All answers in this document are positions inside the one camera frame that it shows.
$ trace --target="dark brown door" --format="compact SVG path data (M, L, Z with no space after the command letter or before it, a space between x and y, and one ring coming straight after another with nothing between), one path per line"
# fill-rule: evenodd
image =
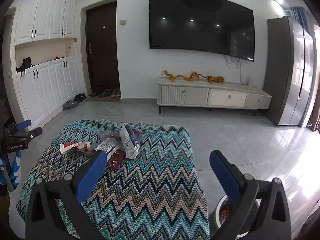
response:
M87 11L86 42L92 91L119 87L116 2Z

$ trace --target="blue gripper pad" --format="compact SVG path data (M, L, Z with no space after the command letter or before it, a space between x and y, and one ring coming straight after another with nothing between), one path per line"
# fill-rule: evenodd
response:
M221 186L229 199L239 203L241 200L240 186L227 166L219 158L215 151L210 153L210 166L217 176Z
M94 185L98 182L103 170L107 166L107 155L105 152L100 152L99 156L92 163L87 172L83 175L81 181L76 187L75 197L80 203L88 199Z
M24 129L24 128L30 126L30 125L31 125L31 120L28 119L28 120L26 120L24 122L18 123L17 126L16 126L16 129L17 130L21 130L21 129Z

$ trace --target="blue curtain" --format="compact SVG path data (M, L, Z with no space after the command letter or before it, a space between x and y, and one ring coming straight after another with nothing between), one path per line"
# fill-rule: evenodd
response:
M309 25L306 11L303 7L291 7L291 17L294 18L309 33Z

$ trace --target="gray refrigerator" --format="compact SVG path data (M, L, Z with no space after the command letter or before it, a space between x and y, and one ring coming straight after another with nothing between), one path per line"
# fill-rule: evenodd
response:
M291 17L268 20L268 62L263 90L272 96L266 116L275 125L299 125L313 74L313 40Z

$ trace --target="metal screw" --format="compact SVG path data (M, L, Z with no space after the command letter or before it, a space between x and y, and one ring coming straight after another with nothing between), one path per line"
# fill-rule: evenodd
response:
M72 179L72 174L66 174L64 175L65 180L71 180Z
M36 184L40 184L42 182L42 178L36 179Z
M275 181L276 184L280 184L281 183L281 179L279 179L279 178L274 178L273 180Z
M252 179L253 179L252 175L249 174L249 173L246 173L246 174L244 175L244 178L245 178L246 180L252 180Z

